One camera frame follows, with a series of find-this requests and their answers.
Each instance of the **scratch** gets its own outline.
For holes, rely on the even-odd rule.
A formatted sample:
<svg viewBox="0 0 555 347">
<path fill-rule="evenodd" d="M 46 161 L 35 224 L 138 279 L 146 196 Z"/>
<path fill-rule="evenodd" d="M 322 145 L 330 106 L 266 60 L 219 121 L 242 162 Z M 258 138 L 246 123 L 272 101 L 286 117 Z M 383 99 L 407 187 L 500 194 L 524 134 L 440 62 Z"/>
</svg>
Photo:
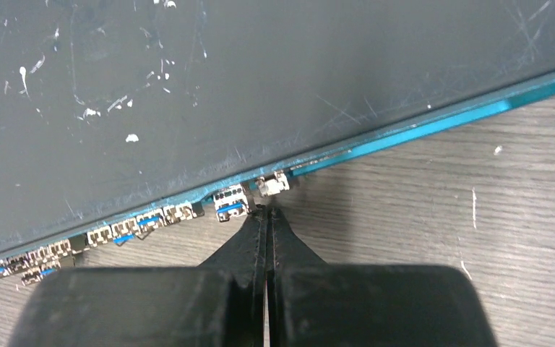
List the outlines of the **scratch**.
<svg viewBox="0 0 555 347">
<path fill-rule="evenodd" d="M 111 111 L 112 108 L 116 107 L 116 105 L 125 101 L 128 97 L 129 97 L 128 95 L 125 95 L 122 98 L 119 98 L 118 100 L 114 101 L 109 107 L 107 107 L 107 113 L 109 113 L 109 111 Z"/>
<path fill-rule="evenodd" d="M 377 118 L 377 113 L 375 113 L 374 109 L 371 107 L 371 104 L 367 101 L 366 96 L 365 96 L 365 102 L 367 103 L 367 106 L 369 106 L 369 109 L 371 110 L 371 112 L 374 113 L 375 118 Z"/>
<path fill-rule="evenodd" d="M 71 51 L 71 78 L 72 78 L 72 89 L 73 89 L 73 97 L 75 98 L 75 102 L 80 105 L 85 105 L 84 101 L 80 100 L 77 97 L 77 83 L 75 82 L 75 56 L 73 54 L 73 21 L 75 19 L 75 12 L 77 11 L 77 5 L 73 5 L 73 13 L 71 14 L 71 21 L 69 22 L 69 49 Z"/>
<path fill-rule="evenodd" d="M 150 37 L 151 37 L 150 33 L 149 33 L 145 28 L 139 27 L 139 29 L 144 33 L 144 35 L 145 35 L 146 38 L 150 38 Z"/>
<path fill-rule="evenodd" d="M 552 0 L 546 1 L 546 3 L 541 5 L 541 7 L 537 10 L 537 12 L 533 13 L 533 15 L 528 18 L 528 20 L 534 20 L 535 17 L 537 17 L 544 9 L 548 8 L 551 2 Z"/>
<path fill-rule="evenodd" d="M 322 101 L 324 101 L 324 103 L 326 103 L 327 105 L 333 107 L 335 110 L 339 111 L 340 114 L 347 116 L 349 119 L 351 119 L 352 121 L 354 121 L 357 124 L 360 124 L 361 122 L 359 122 L 358 120 L 356 120 L 354 117 L 352 117 L 350 114 L 348 114 L 347 112 L 345 112 L 342 109 L 339 109 L 337 106 L 333 105 L 332 103 L 326 101 L 325 99 L 321 98 L 320 95 L 316 94 L 316 97 Z"/>
<path fill-rule="evenodd" d="M 462 268 L 463 271 L 465 271 L 465 273 L 467 274 L 467 277 L 469 277 L 469 280 L 473 280 L 473 278 L 471 278 L 471 274 L 469 273 L 469 271 L 467 271 L 467 268 L 465 267 L 464 260 L 460 261 L 460 267 Z"/>
<path fill-rule="evenodd" d="M 476 196 L 476 188 L 473 187 L 471 188 L 471 196 L 472 196 L 472 216 L 473 216 L 473 228 L 475 230 L 478 230 L 478 225 L 476 224 L 476 218 L 477 218 L 477 212 L 476 212 L 476 200 L 478 199 L 478 197 Z"/>
<path fill-rule="evenodd" d="M 71 208 L 71 205 L 69 205 L 69 201 L 67 201 L 67 199 L 65 199 L 65 203 L 67 204 L 67 207 L 69 208 L 69 211 L 71 211 L 71 214 L 75 215 L 75 213 L 73 212 L 73 209 Z"/>
</svg>

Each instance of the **white paint speck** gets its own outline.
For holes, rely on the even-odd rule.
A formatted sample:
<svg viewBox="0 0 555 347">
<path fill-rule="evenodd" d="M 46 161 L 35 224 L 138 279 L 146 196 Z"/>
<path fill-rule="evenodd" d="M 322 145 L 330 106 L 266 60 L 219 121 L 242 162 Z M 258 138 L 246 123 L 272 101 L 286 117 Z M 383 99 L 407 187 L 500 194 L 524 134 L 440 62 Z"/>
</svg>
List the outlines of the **white paint speck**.
<svg viewBox="0 0 555 347">
<path fill-rule="evenodd" d="M 27 97 L 30 99 L 30 95 L 28 95 L 27 89 L 27 68 L 20 67 L 20 70 L 18 71 L 20 72 L 20 76 L 22 77 L 22 86 L 25 88 L 23 91 L 20 92 L 20 94 L 26 93 Z"/>
<path fill-rule="evenodd" d="M 128 136 L 126 136 L 126 140 L 127 142 L 137 142 L 139 141 L 139 137 L 135 134 L 129 134 Z"/>
<path fill-rule="evenodd" d="M 46 61 L 46 56 L 42 56 L 41 59 L 37 61 L 35 66 L 33 66 L 33 68 L 30 70 L 30 73 L 34 74 L 37 70 L 39 70 L 39 68 L 43 66 L 44 61 Z"/>
<path fill-rule="evenodd" d="M 81 120 L 86 119 L 86 117 L 88 117 L 88 116 L 99 116 L 99 117 L 101 117 L 101 112 L 93 110 L 91 108 L 86 108 L 86 110 L 84 110 L 84 113 L 82 113 Z"/>
<path fill-rule="evenodd" d="M 472 211 L 471 211 L 471 213 L 473 215 L 473 228 L 475 230 L 478 230 L 478 225 L 476 223 L 476 219 L 477 219 L 477 215 L 478 215 L 478 213 L 476 212 L 476 201 L 478 200 L 478 197 L 476 196 L 476 188 L 475 187 L 471 188 L 471 196 L 472 196 L 472 200 L 473 200 L 473 202 L 472 202 Z"/>
<path fill-rule="evenodd" d="M 467 268 L 465 267 L 464 260 L 460 261 L 460 267 L 462 268 L 463 271 L 465 271 L 465 273 L 467 274 L 467 277 L 469 277 L 469 280 L 473 280 L 473 278 L 471 278 L 471 274 L 469 273 L 469 271 L 467 271 Z"/>
</svg>

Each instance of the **gray wooden surface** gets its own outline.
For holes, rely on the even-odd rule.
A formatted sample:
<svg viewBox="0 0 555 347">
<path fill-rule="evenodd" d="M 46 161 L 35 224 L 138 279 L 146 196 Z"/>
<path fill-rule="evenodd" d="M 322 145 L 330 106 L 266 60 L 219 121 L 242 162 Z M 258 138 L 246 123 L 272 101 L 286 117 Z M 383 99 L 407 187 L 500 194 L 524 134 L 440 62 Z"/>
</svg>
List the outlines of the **gray wooden surface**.
<svg viewBox="0 0 555 347">
<path fill-rule="evenodd" d="M 466 269 L 503 346 L 555 346 L 555 98 L 319 171 L 277 203 L 329 262 Z M 83 262 L 196 265 L 240 225 L 200 218 Z M 0 346 L 33 290 L 16 283 L 0 281 Z"/>
</svg>

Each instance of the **small connector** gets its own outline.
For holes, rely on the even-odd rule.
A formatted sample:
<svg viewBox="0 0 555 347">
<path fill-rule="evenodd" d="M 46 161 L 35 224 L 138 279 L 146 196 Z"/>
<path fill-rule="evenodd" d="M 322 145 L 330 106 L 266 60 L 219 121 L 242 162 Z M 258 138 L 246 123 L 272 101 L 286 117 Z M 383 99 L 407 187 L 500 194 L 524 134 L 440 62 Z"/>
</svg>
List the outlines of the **small connector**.
<svg viewBox="0 0 555 347">
<path fill-rule="evenodd" d="M 176 217 L 180 220 L 190 220 L 196 218 L 197 216 L 197 212 L 190 202 L 176 205 Z"/>
<path fill-rule="evenodd" d="M 231 217 L 241 217 L 256 210 L 254 198 L 245 184 L 235 184 L 214 194 L 216 218 L 227 222 Z"/>
<path fill-rule="evenodd" d="M 79 254 L 85 250 L 90 249 L 88 246 L 88 238 L 86 234 L 80 234 L 69 238 L 69 245 L 71 245 L 71 253 Z"/>
<path fill-rule="evenodd" d="M 86 233 L 86 239 L 90 247 L 97 247 L 101 244 L 107 244 L 109 241 L 113 240 L 111 227 L 103 226 L 93 231 L 88 231 Z"/>
<path fill-rule="evenodd" d="M 37 267 L 33 267 L 22 274 L 22 284 L 29 286 L 41 282 L 47 275 L 54 273 L 64 267 L 74 267 L 75 258 L 73 256 L 64 257 L 60 260 L 46 262 Z"/>
<path fill-rule="evenodd" d="M 31 266 L 26 253 L 2 259 L 0 260 L 0 278 L 21 273 Z"/>
<path fill-rule="evenodd" d="M 114 242 L 117 238 L 125 235 L 135 235 L 139 232 L 139 227 L 137 226 L 137 221 L 135 218 L 130 218 L 120 223 L 114 223 L 111 225 L 111 233 L 113 235 Z"/>
<path fill-rule="evenodd" d="M 162 209 L 152 210 L 136 218 L 139 234 L 151 233 L 157 228 L 165 226 L 165 213 Z"/>
<path fill-rule="evenodd" d="M 261 197 L 270 197 L 291 188 L 284 171 L 276 171 L 271 176 L 259 177 L 256 184 Z"/>
</svg>

